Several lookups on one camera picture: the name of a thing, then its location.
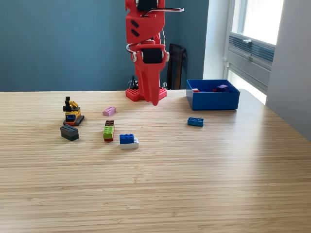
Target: cable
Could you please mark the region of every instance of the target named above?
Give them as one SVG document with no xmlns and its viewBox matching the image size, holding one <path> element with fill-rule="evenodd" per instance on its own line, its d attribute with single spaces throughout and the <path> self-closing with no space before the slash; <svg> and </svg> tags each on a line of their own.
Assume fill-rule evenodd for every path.
<svg viewBox="0 0 311 233">
<path fill-rule="evenodd" d="M 142 14 L 141 17 L 146 16 L 146 14 L 153 12 L 153 11 L 164 11 L 164 12 L 183 12 L 185 11 L 184 8 L 153 8 L 149 11 L 147 11 L 146 13 Z"/>
<path fill-rule="evenodd" d="M 164 28 L 162 28 L 162 33 L 163 33 L 163 37 L 164 37 L 164 44 L 165 44 L 165 34 L 164 34 Z"/>
</svg>

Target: yellow lego piece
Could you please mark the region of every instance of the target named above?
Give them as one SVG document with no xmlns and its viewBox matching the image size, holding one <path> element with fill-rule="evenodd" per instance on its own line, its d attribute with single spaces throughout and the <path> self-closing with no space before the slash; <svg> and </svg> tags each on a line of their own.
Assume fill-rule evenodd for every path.
<svg viewBox="0 0 311 233">
<path fill-rule="evenodd" d="M 79 109 L 78 111 L 65 112 L 65 116 L 67 115 L 76 115 L 76 118 L 78 118 L 81 116 L 81 110 Z"/>
</svg>

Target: white wall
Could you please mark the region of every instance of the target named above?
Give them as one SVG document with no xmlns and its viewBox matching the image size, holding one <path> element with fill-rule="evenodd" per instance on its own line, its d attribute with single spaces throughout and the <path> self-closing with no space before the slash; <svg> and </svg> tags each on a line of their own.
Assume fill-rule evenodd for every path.
<svg viewBox="0 0 311 233">
<path fill-rule="evenodd" d="M 209 0 L 203 79 L 222 79 L 230 0 Z"/>
<path fill-rule="evenodd" d="M 311 140 L 311 0 L 284 0 L 267 106 Z"/>
</svg>

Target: window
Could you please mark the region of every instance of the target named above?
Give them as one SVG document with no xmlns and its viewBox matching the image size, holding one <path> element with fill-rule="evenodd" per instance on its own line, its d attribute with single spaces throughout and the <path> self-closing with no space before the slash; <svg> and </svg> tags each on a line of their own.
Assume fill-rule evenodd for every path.
<svg viewBox="0 0 311 233">
<path fill-rule="evenodd" d="M 224 79 L 266 94 L 283 1 L 230 0 Z"/>
<path fill-rule="evenodd" d="M 232 32 L 276 45 L 284 0 L 236 0 Z"/>
</svg>

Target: black chair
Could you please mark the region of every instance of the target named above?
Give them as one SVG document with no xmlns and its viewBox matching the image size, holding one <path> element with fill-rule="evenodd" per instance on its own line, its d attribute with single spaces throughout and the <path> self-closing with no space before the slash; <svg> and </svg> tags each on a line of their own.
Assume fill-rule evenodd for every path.
<svg viewBox="0 0 311 233">
<path fill-rule="evenodd" d="M 167 89 L 172 89 L 173 82 L 173 62 L 176 63 L 176 76 L 174 79 L 174 89 L 180 89 L 181 73 L 185 62 L 187 62 L 186 49 L 180 45 L 170 44 L 170 60 L 167 69 Z"/>
</svg>

